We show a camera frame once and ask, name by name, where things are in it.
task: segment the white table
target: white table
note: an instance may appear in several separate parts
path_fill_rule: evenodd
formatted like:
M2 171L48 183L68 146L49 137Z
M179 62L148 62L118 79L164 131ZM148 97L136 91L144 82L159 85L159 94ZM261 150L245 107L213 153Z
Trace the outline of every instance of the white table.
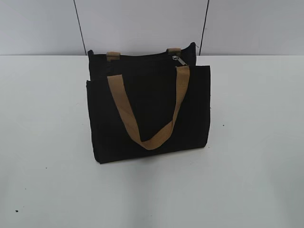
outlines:
M1 56L0 227L302 228L304 57L198 65L211 65L207 146L100 165L87 57Z

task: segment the black fabric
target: black fabric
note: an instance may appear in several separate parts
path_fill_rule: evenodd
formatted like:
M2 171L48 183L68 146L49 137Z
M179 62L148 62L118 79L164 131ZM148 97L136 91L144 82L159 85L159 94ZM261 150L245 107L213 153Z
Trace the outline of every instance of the black fabric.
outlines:
M118 69L114 67L109 73L123 74L125 90L138 123L141 140L148 140L172 120L176 98L176 61L163 59L138 64L130 60L118 64ZM87 81L86 84L96 161L114 162L206 145L210 125L209 66L190 66L188 90L173 133L161 147L149 151L128 135L112 98L106 73L100 76L102 67L96 67L97 65L90 65L90 73L91 78L98 80Z
M196 64L196 45L191 43L187 48L181 50L181 58L189 65L195 66ZM172 60L172 55L169 53L163 52L154 55L146 56L124 56L120 55L120 60L107 62L106 54L97 54L95 55L92 50L88 51L89 57L89 69L90 69L90 79L91 81L102 79L107 75L111 74L111 69L115 69L117 74L121 74L120 66L124 61L157 61L157 60ZM178 61L174 61L176 66L180 66Z

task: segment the black canvas bag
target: black canvas bag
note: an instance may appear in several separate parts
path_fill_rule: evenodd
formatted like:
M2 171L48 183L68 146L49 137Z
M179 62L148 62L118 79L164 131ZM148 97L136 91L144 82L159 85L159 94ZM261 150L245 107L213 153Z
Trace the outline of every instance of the black canvas bag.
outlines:
M94 76L98 80L86 85L92 144L99 163L206 145L209 66L176 67L178 61L172 57L115 61L118 68L109 70L110 76Z

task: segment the zipper pull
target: zipper pull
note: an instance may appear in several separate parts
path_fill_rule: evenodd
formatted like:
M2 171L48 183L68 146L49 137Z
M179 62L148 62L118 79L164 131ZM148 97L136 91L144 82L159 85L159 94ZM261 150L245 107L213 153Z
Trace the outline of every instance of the zipper pull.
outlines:
M172 56L173 60L177 60L180 62L180 64L182 64L183 66L187 66L187 63L185 63L180 57L178 56Z

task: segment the bag handle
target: bag handle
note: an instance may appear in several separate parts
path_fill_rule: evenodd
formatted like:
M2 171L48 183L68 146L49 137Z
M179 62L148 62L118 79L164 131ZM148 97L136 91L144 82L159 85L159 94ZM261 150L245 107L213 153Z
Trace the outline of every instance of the bag handle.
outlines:
M140 139L138 125L124 88L123 76L115 75L107 77L115 105L130 138L147 150L153 150L160 147L172 135L175 121L181 107L180 105L187 92L190 77L188 66L176 67L176 72L176 104L172 120L161 128L151 139L144 142Z
M167 49L168 55L176 55L181 57L181 49L180 48L168 48Z
M110 62L111 60L119 60L120 52L109 51L106 53L106 60Z

